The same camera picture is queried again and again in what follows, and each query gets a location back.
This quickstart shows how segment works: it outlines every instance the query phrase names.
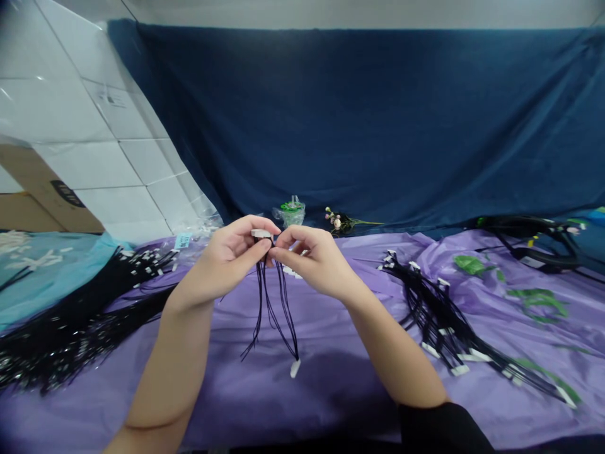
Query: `plastic bag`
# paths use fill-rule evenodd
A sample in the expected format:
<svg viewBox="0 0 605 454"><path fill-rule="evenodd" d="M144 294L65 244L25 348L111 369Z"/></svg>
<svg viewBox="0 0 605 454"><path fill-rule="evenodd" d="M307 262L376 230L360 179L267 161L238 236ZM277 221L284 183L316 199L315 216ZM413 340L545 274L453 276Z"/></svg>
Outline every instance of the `plastic bag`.
<svg viewBox="0 0 605 454"><path fill-rule="evenodd" d="M298 195L293 195L290 202L280 206L281 209L273 208L273 217L284 220L284 228L291 225L302 225L304 221L304 203L298 199Z"/></svg>

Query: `blue cloth backdrop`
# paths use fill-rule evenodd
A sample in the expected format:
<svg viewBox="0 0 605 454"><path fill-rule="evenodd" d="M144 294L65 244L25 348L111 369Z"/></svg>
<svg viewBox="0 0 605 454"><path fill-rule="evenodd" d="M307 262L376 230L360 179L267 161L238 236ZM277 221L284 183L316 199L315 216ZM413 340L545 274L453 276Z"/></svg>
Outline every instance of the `blue cloth backdrop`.
<svg viewBox="0 0 605 454"><path fill-rule="evenodd" d="M418 230L605 204L603 28L108 32L226 223L292 194Z"/></svg>

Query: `black sleeve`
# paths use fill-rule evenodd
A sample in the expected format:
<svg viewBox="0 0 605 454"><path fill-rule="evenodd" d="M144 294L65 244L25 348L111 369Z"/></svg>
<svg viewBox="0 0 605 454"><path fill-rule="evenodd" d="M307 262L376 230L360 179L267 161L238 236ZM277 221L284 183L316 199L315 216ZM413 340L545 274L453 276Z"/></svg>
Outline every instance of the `black sleeve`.
<svg viewBox="0 0 605 454"><path fill-rule="evenodd" d="M460 405L433 409L399 406L403 452L493 453L487 437Z"/></svg>

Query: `white tile wall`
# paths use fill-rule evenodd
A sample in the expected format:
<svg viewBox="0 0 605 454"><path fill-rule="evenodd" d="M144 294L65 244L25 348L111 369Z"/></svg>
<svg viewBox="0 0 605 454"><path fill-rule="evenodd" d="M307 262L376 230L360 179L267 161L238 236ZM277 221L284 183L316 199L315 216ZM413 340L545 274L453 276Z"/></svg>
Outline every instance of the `white tile wall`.
<svg viewBox="0 0 605 454"><path fill-rule="evenodd" d="M147 189L173 231L180 230L183 225L194 224L197 214L178 177L158 181Z"/></svg>
<svg viewBox="0 0 605 454"><path fill-rule="evenodd" d="M66 144L35 144L34 148L72 189L140 186L116 140Z"/></svg>
<svg viewBox="0 0 605 454"><path fill-rule="evenodd" d="M573 28L602 0L125 0L139 21L230 28Z"/></svg>
<svg viewBox="0 0 605 454"><path fill-rule="evenodd" d="M120 146L146 185L187 172L170 139L123 140Z"/></svg>
<svg viewBox="0 0 605 454"><path fill-rule="evenodd" d="M0 134L28 142L113 139L78 79L0 79Z"/></svg>
<svg viewBox="0 0 605 454"><path fill-rule="evenodd" d="M80 76L122 90L140 93L101 26L52 0L36 0Z"/></svg>
<svg viewBox="0 0 605 454"><path fill-rule="evenodd" d="M13 192L21 192L23 188L11 176L6 169L0 166L0 194L12 194Z"/></svg>
<svg viewBox="0 0 605 454"><path fill-rule="evenodd" d="M142 93L83 81L117 139L164 139L168 133Z"/></svg>
<svg viewBox="0 0 605 454"><path fill-rule="evenodd" d="M0 79L73 75L73 65L33 0L7 2L2 28Z"/></svg>
<svg viewBox="0 0 605 454"><path fill-rule="evenodd" d="M0 40L0 138L32 144L120 240L170 236L170 226L212 214L103 25L53 0L9 1L13 13ZM89 18L125 14L120 0L86 1L60 0ZM19 190L0 168L0 192Z"/></svg>
<svg viewBox="0 0 605 454"><path fill-rule="evenodd" d="M118 240L140 244L172 235L145 186L81 189L75 193Z"/></svg>

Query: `hand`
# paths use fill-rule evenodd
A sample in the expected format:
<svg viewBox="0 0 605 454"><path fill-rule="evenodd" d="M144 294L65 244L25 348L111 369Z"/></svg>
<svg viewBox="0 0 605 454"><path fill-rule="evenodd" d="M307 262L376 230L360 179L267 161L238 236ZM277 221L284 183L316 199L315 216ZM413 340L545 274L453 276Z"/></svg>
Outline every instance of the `hand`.
<svg viewBox="0 0 605 454"><path fill-rule="evenodd" d="M281 231L267 218L246 216L217 230L197 263L189 270L171 295L180 308L214 301L233 290L250 269L262 260L272 242L258 243L252 229L264 229L273 235Z"/></svg>
<svg viewBox="0 0 605 454"><path fill-rule="evenodd" d="M289 251L297 241L299 243ZM318 292L345 304L366 288L343 257L332 235L325 230L290 226L278 237L269 257L292 268Z"/></svg>

